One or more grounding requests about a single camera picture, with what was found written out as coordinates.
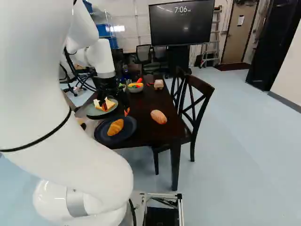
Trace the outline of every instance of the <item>croissant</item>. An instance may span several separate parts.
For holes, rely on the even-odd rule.
[[[153,110],[150,113],[150,115],[151,115],[153,120],[155,120],[157,123],[159,123],[161,125],[167,123],[166,116],[159,110]]]
[[[122,131],[123,127],[124,127],[123,119],[118,119],[117,121],[112,122],[107,133],[108,136],[111,137],[118,134],[120,131]]]

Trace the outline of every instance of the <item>dark wooden table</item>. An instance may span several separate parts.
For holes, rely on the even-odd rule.
[[[154,75],[154,79],[162,79],[161,75]],[[141,93],[128,93],[130,101],[129,115],[137,120],[136,132],[127,140],[109,146],[111,149],[158,146],[162,144],[171,145],[171,165],[172,165],[172,190],[178,189],[178,178],[180,168],[180,154],[182,138],[185,138],[185,124],[178,116],[166,84],[163,90],[154,90],[153,87],[145,86]],[[95,99],[92,96],[81,109],[76,112],[76,116],[83,116],[84,108]],[[167,123],[160,125],[151,118],[152,110],[160,110],[167,117]],[[99,124],[94,121],[93,129]]]

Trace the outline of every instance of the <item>chair back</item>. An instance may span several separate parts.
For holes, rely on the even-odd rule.
[[[199,92],[202,93],[202,96],[200,98],[198,98],[196,101],[194,101],[192,87],[194,87],[195,89],[197,89]],[[191,105],[184,108],[183,106],[184,106],[184,100],[185,100],[187,89],[189,90],[189,93],[190,93]],[[183,85],[181,100],[180,100],[180,105],[179,105],[179,116],[181,118],[183,116],[185,116],[188,119],[188,121],[192,124],[192,127],[193,127],[192,137],[193,138],[196,138],[196,136],[198,134],[199,126],[201,124],[203,115],[205,113],[205,110],[207,108],[207,105],[209,103],[209,100],[210,100],[213,92],[214,92],[214,88],[211,85],[209,85],[208,83],[204,82],[203,80],[201,80],[193,75],[189,75],[189,74],[187,74],[185,76],[185,82]],[[196,105],[201,102],[202,102],[201,108],[200,108],[198,114],[196,115]],[[192,110],[192,118],[187,113],[188,110],[190,110],[190,109]]]
[[[137,60],[140,64],[151,63],[151,45],[140,45],[136,47]]]
[[[182,94],[185,76],[186,76],[185,71],[181,67],[177,66],[175,70],[175,74],[173,75],[173,82],[171,85],[171,92],[170,92],[170,95],[174,102],[174,106],[177,110],[179,108],[179,102]]]
[[[167,61],[166,46],[154,46],[152,48],[155,61]]]

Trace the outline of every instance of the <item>wooden door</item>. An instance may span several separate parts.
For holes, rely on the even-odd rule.
[[[253,26],[253,19],[257,8],[256,2],[239,5],[233,4],[229,32],[222,55],[222,64],[242,62],[249,33]]]

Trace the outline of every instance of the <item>television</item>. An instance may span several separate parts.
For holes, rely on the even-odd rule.
[[[149,5],[153,46],[193,45],[210,41],[214,0]]]

